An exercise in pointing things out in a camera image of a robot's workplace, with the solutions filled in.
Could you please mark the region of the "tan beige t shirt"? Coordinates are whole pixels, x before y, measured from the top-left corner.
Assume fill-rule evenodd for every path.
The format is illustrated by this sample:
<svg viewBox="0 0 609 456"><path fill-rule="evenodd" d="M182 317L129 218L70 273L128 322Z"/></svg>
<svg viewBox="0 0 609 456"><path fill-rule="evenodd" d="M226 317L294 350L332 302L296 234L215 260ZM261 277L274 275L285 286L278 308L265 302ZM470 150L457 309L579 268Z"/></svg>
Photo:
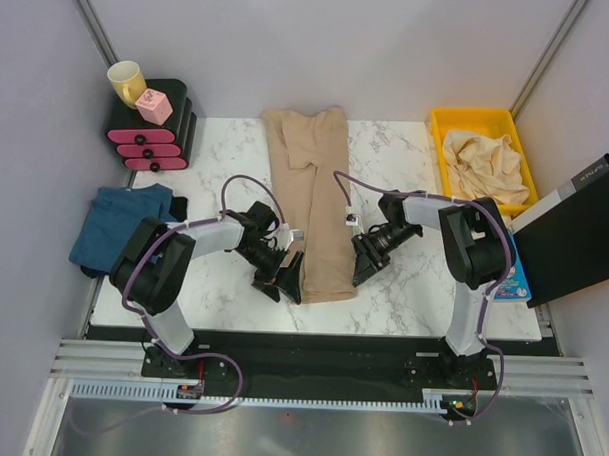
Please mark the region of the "tan beige t shirt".
<svg viewBox="0 0 609 456"><path fill-rule="evenodd" d="M341 107L314 116L291 109L262 112L273 192L286 221L304 233L302 302L326 303L356 296L355 252L346 225L347 183L333 172L349 170L348 123Z"/></svg>

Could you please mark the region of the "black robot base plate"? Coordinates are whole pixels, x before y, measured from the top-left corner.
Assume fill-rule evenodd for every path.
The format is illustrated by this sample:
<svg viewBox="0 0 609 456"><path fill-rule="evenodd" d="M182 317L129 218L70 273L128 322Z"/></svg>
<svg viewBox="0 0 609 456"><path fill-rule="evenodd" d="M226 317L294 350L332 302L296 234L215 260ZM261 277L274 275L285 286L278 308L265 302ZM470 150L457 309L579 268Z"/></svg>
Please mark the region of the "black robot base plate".
<svg viewBox="0 0 609 456"><path fill-rule="evenodd" d="M203 331L179 361L151 345L144 377L199 378L210 397L258 400L420 402L423 392L495 389L485 352L453 358L442 339Z"/></svg>

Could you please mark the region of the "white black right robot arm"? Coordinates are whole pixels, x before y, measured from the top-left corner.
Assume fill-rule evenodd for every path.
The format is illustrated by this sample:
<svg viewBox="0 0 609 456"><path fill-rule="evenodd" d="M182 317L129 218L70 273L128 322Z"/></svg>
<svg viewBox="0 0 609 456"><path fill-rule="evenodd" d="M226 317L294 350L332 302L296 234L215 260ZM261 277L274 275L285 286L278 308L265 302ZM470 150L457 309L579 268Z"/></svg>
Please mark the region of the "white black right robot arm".
<svg viewBox="0 0 609 456"><path fill-rule="evenodd" d="M352 283L359 286L389 265L390 254L426 227L440 232L449 273L456 280L453 316L445 335L449 355L438 361L439 379L462 386L474 375L469 357L486 349L483 325L498 286L517 259L508 229L490 197L473 201L405 196L393 191L378 206L386 222L355 235Z"/></svg>

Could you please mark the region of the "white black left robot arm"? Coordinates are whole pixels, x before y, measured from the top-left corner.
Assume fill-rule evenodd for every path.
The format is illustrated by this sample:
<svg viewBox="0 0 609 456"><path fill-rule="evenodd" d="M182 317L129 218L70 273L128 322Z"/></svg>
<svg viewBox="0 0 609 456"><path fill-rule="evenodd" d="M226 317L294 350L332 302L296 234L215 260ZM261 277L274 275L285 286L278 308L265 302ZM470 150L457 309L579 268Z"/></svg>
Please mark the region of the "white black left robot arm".
<svg viewBox="0 0 609 456"><path fill-rule="evenodd" d="M167 224L144 218L117 257L109 282L118 289L123 307L139 315L163 348L165 366L178 377L198 369L178 296L190 262L215 252L235 252L254 268L251 286L271 300L281 296L299 305L304 253L291 254L290 244L303 238L266 204L257 201L245 212L227 209L212 219Z"/></svg>

